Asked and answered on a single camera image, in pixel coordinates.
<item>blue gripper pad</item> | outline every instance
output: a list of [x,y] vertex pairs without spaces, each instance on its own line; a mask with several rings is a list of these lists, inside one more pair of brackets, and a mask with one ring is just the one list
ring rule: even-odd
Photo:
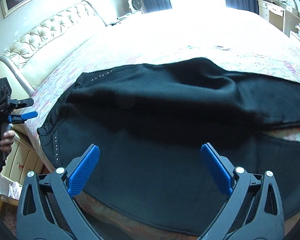
[[219,191],[222,194],[230,196],[233,191],[232,178],[213,150],[207,144],[204,144],[201,147],[201,157],[204,160],[204,163]]
[[97,165],[99,157],[99,147],[94,145],[75,168],[68,180],[68,193],[71,198],[80,194]]

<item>patterned bedspread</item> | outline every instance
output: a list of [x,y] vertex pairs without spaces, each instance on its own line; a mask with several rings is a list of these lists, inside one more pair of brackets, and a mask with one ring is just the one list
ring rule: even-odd
[[[226,70],[261,73],[300,83],[300,52],[259,15],[225,8],[218,12],[166,10],[106,27],[72,53],[35,91],[37,118],[25,123],[34,148],[49,170],[37,134],[59,96],[82,72],[129,64],[163,64],[206,57]],[[300,128],[271,132],[300,141]]]

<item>white cabinet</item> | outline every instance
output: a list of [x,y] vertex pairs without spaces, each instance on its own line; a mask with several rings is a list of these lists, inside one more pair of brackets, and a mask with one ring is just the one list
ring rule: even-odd
[[290,31],[298,32],[296,29],[296,25],[300,23],[298,11],[283,3],[278,3],[285,8],[273,2],[258,0],[259,15],[289,37]]

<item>cream leather headboard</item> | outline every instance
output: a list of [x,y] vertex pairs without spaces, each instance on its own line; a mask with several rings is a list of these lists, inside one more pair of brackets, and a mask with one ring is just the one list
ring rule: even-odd
[[13,93],[21,86],[26,98],[73,51],[106,25],[88,2],[82,1],[42,21],[0,57],[0,77],[14,76]]

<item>white vanity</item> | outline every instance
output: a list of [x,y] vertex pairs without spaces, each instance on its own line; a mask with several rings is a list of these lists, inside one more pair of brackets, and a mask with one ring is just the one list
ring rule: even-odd
[[297,33],[300,23],[294,0],[258,0],[259,15],[276,26],[288,37],[290,31]]

